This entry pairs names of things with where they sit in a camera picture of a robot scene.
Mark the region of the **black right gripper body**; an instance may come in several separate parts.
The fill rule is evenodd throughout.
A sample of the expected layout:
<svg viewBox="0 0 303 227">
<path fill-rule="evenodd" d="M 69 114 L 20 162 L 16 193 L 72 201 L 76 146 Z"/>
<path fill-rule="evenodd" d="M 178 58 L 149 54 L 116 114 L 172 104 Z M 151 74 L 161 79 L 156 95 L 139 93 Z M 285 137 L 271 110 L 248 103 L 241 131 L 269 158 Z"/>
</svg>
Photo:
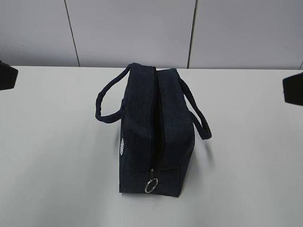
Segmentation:
<svg viewBox="0 0 303 227">
<path fill-rule="evenodd" d="M 303 73 L 284 78 L 282 84 L 285 102 L 303 105 Z"/>
</svg>

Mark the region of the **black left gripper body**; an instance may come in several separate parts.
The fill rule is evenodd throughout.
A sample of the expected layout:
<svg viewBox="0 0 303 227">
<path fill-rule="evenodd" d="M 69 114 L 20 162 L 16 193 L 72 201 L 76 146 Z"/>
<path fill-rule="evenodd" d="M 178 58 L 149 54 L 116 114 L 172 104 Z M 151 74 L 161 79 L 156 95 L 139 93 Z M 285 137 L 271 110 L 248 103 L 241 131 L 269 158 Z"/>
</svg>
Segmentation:
<svg viewBox="0 0 303 227">
<path fill-rule="evenodd" d="M 18 76 L 18 70 L 0 62 L 0 90 L 13 89 Z"/>
</svg>

